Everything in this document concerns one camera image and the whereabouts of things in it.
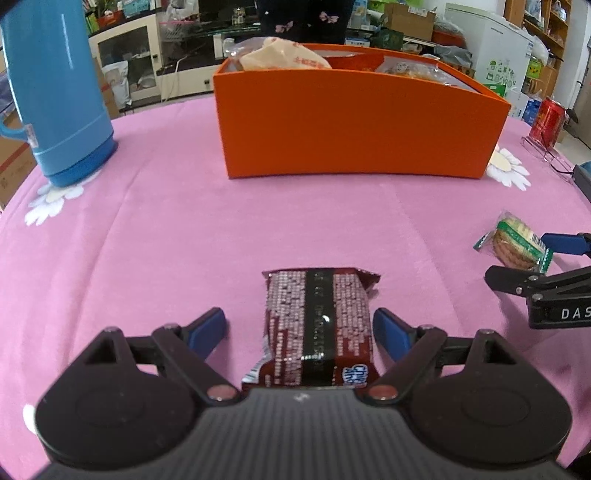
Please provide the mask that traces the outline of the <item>green biscuit packet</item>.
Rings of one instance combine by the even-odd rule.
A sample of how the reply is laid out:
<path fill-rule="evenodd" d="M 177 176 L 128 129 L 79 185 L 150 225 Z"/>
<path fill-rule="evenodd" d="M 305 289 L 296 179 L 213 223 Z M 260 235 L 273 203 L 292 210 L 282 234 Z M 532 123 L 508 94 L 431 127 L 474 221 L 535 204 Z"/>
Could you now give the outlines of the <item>green biscuit packet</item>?
<path fill-rule="evenodd" d="M 475 251 L 490 251 L 505 267 L 545 274 L 554 252 L 519 217 L 504 211 L 495 227 L 474 245 Z"/>

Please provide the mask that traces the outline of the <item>dark red chips ahoy packet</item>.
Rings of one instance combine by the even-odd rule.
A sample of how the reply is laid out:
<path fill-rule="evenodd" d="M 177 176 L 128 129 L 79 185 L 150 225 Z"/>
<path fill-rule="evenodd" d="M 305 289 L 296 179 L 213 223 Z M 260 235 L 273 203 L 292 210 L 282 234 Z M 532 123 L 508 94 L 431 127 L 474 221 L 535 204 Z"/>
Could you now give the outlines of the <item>dark red chips ahoy packet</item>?
<path fill-rule="evenodd" d="M 353 267 L 266 271 L 263 358 L 242 378 L 253 387 L 365 388 L 374 363 L 369 294 L 377 273 Z"/>

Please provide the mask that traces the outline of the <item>silver orange snack bag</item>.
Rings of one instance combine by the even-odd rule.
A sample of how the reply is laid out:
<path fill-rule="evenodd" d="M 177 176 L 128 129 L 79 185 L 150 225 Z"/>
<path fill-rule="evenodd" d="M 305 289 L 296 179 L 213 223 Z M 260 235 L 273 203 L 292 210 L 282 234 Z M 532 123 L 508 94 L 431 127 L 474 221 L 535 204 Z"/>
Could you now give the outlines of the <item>silver orange snack bag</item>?
<path fill-rule="evenodd" d="M 384 62 L 377 67 L 376 72 L 427 80 L 445 85 L 463 85 L 463 82 L 453 75 L 444 72 L 436 65 L 425 63 L 423 61 L 387 57 L 384 59 Z"/>

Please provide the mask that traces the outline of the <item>clear bag yellow snacks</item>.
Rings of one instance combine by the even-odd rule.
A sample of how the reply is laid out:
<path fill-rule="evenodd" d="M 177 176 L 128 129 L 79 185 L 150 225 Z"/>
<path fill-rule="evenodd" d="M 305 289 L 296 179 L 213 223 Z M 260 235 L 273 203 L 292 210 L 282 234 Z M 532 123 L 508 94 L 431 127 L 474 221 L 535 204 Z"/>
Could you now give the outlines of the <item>clear bag yellow snacks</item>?
<path fill-rule="evenodd" d="M 232 47 L 228 57 L 243 71 L 332 69 L 329 61 L 300 43 L 279 37 L 253 37 Z"/>

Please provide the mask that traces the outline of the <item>pink flower tablecloth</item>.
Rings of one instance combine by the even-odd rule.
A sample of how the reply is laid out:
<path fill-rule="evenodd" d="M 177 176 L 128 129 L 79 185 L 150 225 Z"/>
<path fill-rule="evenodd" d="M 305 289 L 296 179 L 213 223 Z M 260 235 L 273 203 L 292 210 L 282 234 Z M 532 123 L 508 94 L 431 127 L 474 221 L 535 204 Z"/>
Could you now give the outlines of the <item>pink flower tablecloth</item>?
<path fill-rule="evenodd" d="M 380 275 L 374 307 L 453 336 L 504 335 L 568 400 L 571 462 L 590 440 L 590 333 L 533 330 L 523 300 L 484 280 L 475 242 L 503 212 L 537 234 L 590 227 L 587 199 L 522 145 L 526 191 L 491 178 L 297 176 L 231 180 L 215 104 L 199 98 L 116 120 L 116 153 L 97 176 L 46 198 L 32 172 L 1 216 L 1 463 L 17 479 L 45 453 L 25 414 L 105 327 L 143 336 L 211 307 L 228 339 L 211 365 L 233 383 L 263 351 L 263 273 L 352 266 Z"/>

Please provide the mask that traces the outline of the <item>red soda can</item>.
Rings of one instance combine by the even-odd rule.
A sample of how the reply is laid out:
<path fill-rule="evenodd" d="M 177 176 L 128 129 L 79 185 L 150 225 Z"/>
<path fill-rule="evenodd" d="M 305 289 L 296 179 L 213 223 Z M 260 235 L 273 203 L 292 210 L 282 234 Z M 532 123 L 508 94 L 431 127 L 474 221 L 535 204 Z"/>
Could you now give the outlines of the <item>red soda can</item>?
<path fill-rule="evenodd" d="M 550 97 L 544 99 L 528 139 L 540 148 L 553 149 L 566 118 L 567 110 L 560 103 Z"/>

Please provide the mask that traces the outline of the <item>white chest freezer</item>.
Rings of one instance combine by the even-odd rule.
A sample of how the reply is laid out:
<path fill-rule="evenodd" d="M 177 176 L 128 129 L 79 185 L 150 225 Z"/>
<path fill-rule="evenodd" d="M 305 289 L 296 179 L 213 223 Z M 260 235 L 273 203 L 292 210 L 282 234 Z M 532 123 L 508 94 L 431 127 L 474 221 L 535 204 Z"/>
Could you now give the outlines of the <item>white chest freezer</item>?
<path fill-rule="evenodd" d="M 496 13 L 447 3 L 445 18 L 459 27 L 472 54 L 474 78 L 502 97 L 521 90 L 533 37 Z"/>

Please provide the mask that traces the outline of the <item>orange storage box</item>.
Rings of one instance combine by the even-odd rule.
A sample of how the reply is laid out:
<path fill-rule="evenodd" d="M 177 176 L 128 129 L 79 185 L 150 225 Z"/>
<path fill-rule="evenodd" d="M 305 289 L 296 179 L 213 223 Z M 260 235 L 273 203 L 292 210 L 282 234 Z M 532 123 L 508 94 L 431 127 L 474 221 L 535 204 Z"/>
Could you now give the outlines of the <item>orange storage box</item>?
<path fill-rule="evenodd" d="M 511 109 L 504 98 L 433 59 L 348 45 L 311 48 L 346 63 L 362 55 L 423 61 L 463 85 L 349 68 L 243 71 L 226 59 L 213 91 L 229 178 L 484 175 Z"/>

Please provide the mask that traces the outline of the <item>brown cardboard box on cabinet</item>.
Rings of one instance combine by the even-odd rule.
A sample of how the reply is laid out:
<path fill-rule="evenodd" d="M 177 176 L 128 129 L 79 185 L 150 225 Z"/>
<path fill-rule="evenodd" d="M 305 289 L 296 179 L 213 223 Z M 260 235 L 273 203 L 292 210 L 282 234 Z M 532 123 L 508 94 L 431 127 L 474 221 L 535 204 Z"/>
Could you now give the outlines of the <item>brown cardboard box on cabinet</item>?
<path fill-rule="evenodd" d="M 385 5 L 385 26 L 403 33 L 406 37 L 430 42 L 432 40 L 436 14 L 423 8 L 402 3 Z"/>

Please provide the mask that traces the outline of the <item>white tv cabinet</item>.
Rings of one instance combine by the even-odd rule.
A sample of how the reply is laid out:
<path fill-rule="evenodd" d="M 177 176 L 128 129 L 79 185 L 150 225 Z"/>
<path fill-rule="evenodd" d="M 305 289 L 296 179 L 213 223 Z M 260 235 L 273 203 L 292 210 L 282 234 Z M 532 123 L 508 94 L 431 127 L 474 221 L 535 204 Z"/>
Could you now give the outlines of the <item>white tv cabinet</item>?
<path fill-rule="evenodd" d="M 127 64 L 133 107 L 211 93 L 225 46 L 260 32 L 252 7 L 227 12 L 227 19 L 204 21 L 198 13 L 145 11 L 91 34 L 91 52 L 102 67 Z"/>

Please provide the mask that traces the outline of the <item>blue thermos jug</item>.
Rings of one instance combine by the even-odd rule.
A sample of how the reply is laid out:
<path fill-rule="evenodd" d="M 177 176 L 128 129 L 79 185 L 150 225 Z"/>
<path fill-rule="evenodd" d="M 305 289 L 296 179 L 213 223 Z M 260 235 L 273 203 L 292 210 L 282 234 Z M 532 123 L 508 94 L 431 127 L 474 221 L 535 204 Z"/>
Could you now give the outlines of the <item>blue thermos jug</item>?
<path fill-rule="evenodd" d="M 18 1 L 1 17 L 8 80 L 22 127 L 5 138 L 29 144 L 55 186 L 74 184 L 116 149 L 80 1 Z"/>

